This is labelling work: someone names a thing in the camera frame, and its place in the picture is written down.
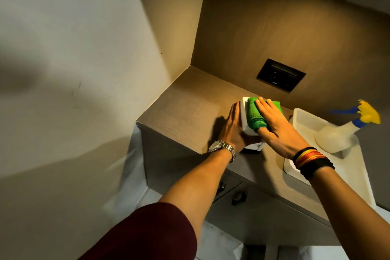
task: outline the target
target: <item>wall socket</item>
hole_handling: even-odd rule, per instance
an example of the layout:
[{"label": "wall socket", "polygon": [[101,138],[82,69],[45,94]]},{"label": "wall socket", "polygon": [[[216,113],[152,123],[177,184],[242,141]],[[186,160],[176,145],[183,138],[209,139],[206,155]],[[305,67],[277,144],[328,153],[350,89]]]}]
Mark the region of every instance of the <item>wall socket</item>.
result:
[{"label": "wall socket", "polygon": [[256,79],[290,92],[305,75],[302,71],[268,59]]}]

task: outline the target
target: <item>cleaning cloth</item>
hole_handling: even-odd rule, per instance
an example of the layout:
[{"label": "cleaning cloth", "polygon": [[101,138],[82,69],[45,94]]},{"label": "cleaning cloth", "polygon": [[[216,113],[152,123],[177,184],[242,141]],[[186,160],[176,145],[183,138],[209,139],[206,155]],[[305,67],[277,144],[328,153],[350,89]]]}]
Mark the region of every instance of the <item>cleaning cloth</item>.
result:
[{"label": "cleaning cloth", "polygon": [[[261,127],[266,127],[269,131],[271,131],[270,126],[267,124],[264,117],[260,114],[260,111],[257,109],[257,106],[255,104],[255,101],[257,98],[249,98],[247,103],[247,111],[246,111],[246,121],[248,122],[248,126],[257,132],[257,130]],[[275,106],[280,110],[280,112],[283,112],[280,108],[280,103],[277,101],[272,101]]]}]

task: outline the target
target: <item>hand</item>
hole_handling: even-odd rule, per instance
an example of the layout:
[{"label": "hand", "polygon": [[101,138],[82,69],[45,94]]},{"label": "hand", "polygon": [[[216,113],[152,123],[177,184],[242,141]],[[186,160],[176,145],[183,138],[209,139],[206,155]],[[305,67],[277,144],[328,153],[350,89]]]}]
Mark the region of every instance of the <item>hand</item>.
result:
[{"label": "hand", "polygon": [[221,130],[219,140],[233,146],[236,152],[240,152],[246,146],[262,142],[258,136],[248,136],[241,127],[240,101],[232,105],[227,123]]},{"label": "hand", "polygon": [[278,154],[284,158],[292,159],[298,151],[310,147],[272,103],[271,99],[266,102],[260,97],[255,101],[255,104],[272,130],[270,132],[267,128],[261,127],[257,133]]}]

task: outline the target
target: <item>white tray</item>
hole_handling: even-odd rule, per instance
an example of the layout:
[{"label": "white tray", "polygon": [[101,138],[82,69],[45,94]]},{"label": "white tray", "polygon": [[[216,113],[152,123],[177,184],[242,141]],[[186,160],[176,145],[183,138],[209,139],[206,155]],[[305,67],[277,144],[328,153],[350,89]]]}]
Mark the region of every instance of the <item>white tray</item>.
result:
[{"label": "white tray", "polygon": [[[249,97],[243,97],[241,100],[241,104],[240,104],[241,105],[240,110],[241,110],[242,128],[243,128],[245,134],[247,134],[249,136],[257,136],[257,133],[254,130],[252,130],[250,127],[248,127],[248,122],[246,120],[246,112],[248,109],[248,99],[249,99]],[[257,143],[257,144],[249,145],[245,148],[251,149],[251,150],[261,151],[261,149],[263,149],[265,144],[266,143]]]},{"label": "white tray", "polygon": [[[376,206],[359,140],[355,135],[353,135],[354,145],[352,147],[335,154],[330,154],[317,145],[314,135],[324,126],[335,126],[334,124],[299,108],[294,109],[294,115],[292,116],[290,123],[310,146],[317,148],[319,152],[330,159],[336,168],[336,172],[353,190],[356,191],[357,194],[359,194],[370,206]],[[284,160],[284,171],[310,185],[309,181],[295,168],[292,160]]]}]

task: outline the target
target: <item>silver watch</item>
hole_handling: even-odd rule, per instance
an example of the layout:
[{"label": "silver watch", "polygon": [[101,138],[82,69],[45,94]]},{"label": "silver watch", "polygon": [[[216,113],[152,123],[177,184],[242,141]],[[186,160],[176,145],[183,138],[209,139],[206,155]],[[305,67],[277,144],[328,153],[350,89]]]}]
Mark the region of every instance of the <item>silver watch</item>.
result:
[{"label": "silver watch", "polygon": [[232,160],[230,161],[231,163],[234,162],[234,159],[236,158],[236,152],[234,151],[234,148],[232,145],[226,143],[226,142],[223,142],[221,140],[219,141],[215,141],[209,148],[209,152],[215,152],[219,149],[222,149],[222,148],[226,148],[227,150],[230,151],[230,153],[232,154]]}]

